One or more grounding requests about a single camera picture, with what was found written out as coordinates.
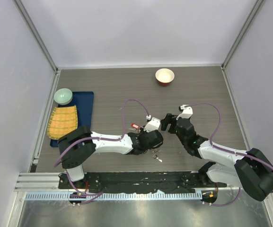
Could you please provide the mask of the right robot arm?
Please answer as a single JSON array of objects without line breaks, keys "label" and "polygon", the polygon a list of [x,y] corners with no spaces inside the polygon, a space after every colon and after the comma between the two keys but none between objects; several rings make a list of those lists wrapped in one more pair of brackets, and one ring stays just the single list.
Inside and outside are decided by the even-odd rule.
[{"label": "right robot arm", "polygon": [[225,183],[243,189],[257,201],[273,193],[273,165],[261,150],[238,150],[213,143],[195,131],[190,119],[168,113],[161,120],[161,130],[175,134],[191,156],[209,160],[198,175],[202,186]]}]

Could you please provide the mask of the red key tag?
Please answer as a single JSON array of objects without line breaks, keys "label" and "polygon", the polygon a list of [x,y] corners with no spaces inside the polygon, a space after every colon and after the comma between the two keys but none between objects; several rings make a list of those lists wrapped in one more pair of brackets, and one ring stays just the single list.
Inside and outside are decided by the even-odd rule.
[{"label": "red key tag", "polygon": [[133,128],[135,128],[135,129],[138,129],[138,128],[140,127],[139,125],[137,125],[137,124],[135,124],[135,123],[132,123],[131,126],[132,126]]}]

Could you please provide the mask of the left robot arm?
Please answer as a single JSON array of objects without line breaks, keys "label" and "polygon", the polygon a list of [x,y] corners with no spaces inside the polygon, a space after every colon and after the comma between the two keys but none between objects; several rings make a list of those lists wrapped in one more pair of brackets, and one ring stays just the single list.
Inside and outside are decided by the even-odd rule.
[{"label": "left robot arm", "polygon": [[129,132],[123,136],[105,135],[93,132],[88,126],[78,127],[58,139],[60,156],[54,167],[61,164],[69,173],[69,183],[76,189],[85,185],[86,178],[82,164],[93,154],[118,153],[141,155],[159,148],[163,137],[158,130],[138,133]]}]

